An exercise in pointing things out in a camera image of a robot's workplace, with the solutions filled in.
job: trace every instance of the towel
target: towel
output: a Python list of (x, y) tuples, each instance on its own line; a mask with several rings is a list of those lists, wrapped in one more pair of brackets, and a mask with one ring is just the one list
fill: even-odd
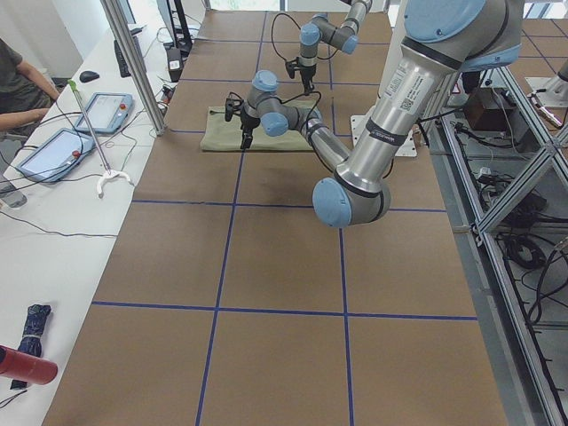
[[(313, 102), (293, 100), (291, 107), (311, 108)], [(205, 136), (201, 140), (202, 151), (240, 151), (241, 150), (241, 119), (234, 116), (230, 122), (225, 121), (225, 107), (211, 106), (207, 116)], [(254, 131), (251, 150), (254, 151), (312, 151), (312, 147), (300, 133), (289, 130), (282, 136), (271, 138), (262, 127)]]

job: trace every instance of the dark blue umbrella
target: dark blue umbrella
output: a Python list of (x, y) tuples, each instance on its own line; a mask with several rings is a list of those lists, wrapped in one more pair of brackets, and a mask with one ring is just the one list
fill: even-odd
[[(18, 351), (41, 358), (42, 343), (40, 338), (45, 330), (45, 322), (50, 313), (51, 307), (48, 304), (33, 304), (28, 308), (28, 317)], [(27, 386), (27, 382), (12, 380), (10, 389), (26, 389)]]

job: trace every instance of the black box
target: black box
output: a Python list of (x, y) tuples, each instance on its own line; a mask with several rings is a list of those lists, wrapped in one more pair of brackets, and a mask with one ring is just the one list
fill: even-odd
[(509, 116), (514, 108), (500, 94), (502, 90), (501, 88), (480, 87), (473, 91), (463, 108), (463, 113), (472, 130), (509, 130), (505, 114)]
[(181, 58), (181, 50), (175, 47), (166, 49), (168, 55), (168, 72), (170, 73), (170, 80), (173, 83), (179, 81), (181, 72), (184, 70), (184, 61)]

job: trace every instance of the red bottle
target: red bottle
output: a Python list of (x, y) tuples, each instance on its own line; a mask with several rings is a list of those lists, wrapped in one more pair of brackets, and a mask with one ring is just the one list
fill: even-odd
[(57, 375), (57, 364), (0, 346), (0, 375), (22, 382), (46, 384)]

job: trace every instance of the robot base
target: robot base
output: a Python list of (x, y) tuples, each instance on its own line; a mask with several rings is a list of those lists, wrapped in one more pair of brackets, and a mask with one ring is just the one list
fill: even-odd
[[(532, 91), (537, 91), (539, 89), (544, 89), (548, 82), (550, 82), (550, 77), (526, 77), (526, 82), (531, 86)], [(568, 107), (568, 99), (563, 100), (562, 97), (558, 95), (550, 95), (545, 91), (538, 93), (539, 101), (543, 107), (546, 108), (566, 108)]]
[[(352, 115), (351, 116), (351, 138), (353, 140), (353, 146), (357, 145), (359, 141), (359, 136), (365, 129), (365, 124), (367, 123), (369, 117), (373, 113), (373, 109), (375, 107), (372, 106), (371, 109), (368, 110), (367, 114), (365, 115)], [(418, 153), (416, 151), (416, 146), (414, 145), (414, 131), (410, 130), (408, 133), (408, 137), (403, 146), (401, 146), (396, 156), (397, 157), (415, 157)]]

